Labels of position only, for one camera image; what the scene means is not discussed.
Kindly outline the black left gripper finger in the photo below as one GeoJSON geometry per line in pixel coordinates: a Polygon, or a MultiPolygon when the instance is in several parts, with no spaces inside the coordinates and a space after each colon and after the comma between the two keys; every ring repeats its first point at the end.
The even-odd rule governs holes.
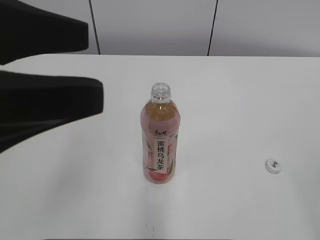
{"type": "Polygon", "coordinates": [[[89,47],[86,22],[19,0],[0,2],[0,63],[26,57],[70,53],[89,47]]]}
{"type": "Polygon", "coordinates": [[[103,109],[104,88],[97,79],[1,71],[0,151],[103,109]]]}

